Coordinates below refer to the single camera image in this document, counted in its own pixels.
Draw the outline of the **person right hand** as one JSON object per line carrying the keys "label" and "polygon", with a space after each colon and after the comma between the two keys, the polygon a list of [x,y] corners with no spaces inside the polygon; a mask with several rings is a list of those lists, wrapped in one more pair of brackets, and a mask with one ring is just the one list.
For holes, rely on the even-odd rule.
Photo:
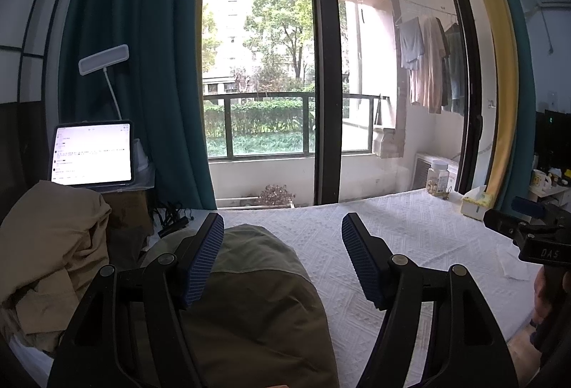
{"label": "person right hand", "polygon": [[563,317],[564,308],[556,305],[556,295],[562,291],[570,294],[570,272],[560,275],[556,270],[547,271],[546,267],[542,266],[536,275],[533,289],[531,326],[537,328],[547,319],[553,328],[567,333],[570,328],[570,316]]}

